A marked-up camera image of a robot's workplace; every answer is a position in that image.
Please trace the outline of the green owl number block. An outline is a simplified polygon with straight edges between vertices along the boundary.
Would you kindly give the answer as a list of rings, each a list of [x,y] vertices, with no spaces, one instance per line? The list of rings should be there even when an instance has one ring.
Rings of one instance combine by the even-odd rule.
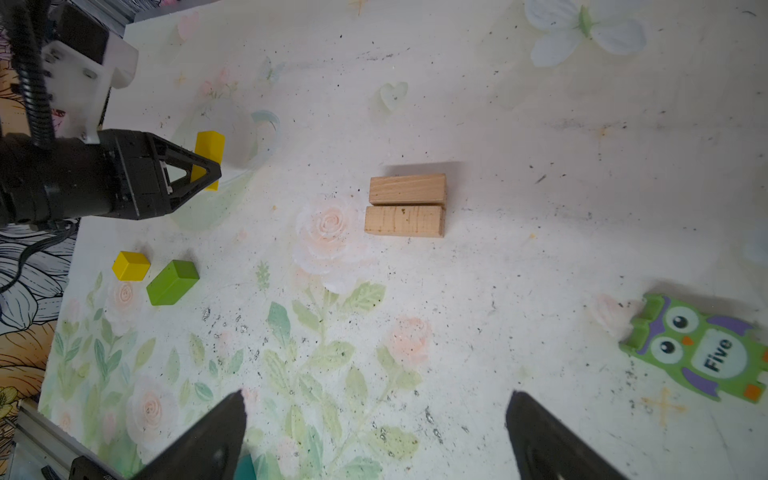
[[[722,393],[756,404],[767,386],[767,346],[755,327],[709,314],[665,294],[646,294],[640,314],[619,343],[626,354],[665,371],[677,384],[713,401]]]

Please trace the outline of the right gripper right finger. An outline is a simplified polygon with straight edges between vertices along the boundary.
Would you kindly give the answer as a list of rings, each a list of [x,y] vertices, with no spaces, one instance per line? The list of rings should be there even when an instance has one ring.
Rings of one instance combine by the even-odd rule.
[[[624,477],[526,392],[512,393],[505,425],[522,479]]]

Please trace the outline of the small yellow cube block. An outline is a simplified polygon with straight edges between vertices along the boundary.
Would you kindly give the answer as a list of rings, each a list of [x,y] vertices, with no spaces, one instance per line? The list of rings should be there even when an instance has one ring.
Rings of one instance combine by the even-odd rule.
[[[121,251],[113,263],[112,271],[119,281],[140,282],[146,277],[150,266],[151,263],[144,254]]]

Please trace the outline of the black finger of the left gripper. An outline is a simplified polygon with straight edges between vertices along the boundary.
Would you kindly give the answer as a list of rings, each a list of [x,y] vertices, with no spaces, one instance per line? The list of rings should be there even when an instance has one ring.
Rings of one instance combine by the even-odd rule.
[[[173,213],[221,178],[221,166],[155,134],[145,135],[148,165],[143,192],[145,210]]]

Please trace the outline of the teal cube block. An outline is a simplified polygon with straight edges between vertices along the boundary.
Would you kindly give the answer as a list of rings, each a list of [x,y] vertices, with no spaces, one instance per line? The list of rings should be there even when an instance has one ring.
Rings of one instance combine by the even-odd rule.
[[[256,480],[256,472],[252,457],[246,454],[238,460],[234,473],[234,480]]]

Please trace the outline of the lime green block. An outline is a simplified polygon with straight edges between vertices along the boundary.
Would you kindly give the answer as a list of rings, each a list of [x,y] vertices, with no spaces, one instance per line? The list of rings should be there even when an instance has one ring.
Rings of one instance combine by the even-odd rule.
[[[191,261],[172,260],[146,287],[152,306],[175,305],[199,280]]]

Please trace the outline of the natural wood block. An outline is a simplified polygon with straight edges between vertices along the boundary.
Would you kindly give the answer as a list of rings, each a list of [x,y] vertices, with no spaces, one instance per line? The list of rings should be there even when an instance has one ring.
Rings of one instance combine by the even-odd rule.
[[[374,206],[444,205],[447,199],[445,174],[373,177],[369,202]]]
[[[445,209],[440,205],[369,206],[364,230],[371,235],[442,238]]]

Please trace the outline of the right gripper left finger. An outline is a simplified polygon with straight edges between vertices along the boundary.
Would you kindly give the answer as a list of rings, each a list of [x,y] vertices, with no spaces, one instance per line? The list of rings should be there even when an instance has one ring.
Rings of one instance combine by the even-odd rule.
[[[134,479],[233,479],[246,422],[244,398],[238,390],[223,398]]]

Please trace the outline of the yellow long block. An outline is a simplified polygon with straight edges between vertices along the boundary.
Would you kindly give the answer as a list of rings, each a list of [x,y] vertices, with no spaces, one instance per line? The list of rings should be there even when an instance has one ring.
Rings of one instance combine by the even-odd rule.
[[[199,132],[196,137],[194,153],[207,160],[221,165],[226,146],[226,137],[215,131]],[[206,171],[199,166],[193,166],[191,181],[196,181],[205,175]],[[218,191],[218,180],[209,185],[206,190]]]

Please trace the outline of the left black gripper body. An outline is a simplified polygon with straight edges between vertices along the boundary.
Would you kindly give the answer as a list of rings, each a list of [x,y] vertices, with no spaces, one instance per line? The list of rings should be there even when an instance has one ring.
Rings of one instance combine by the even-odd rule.
[[[154,134],[107,130],[100,142],[59,139],[50,150],[23,134],[1,139],[1,225],[48,228],[88,216],[143,220],[172,210],[165,172],[172,144]]]

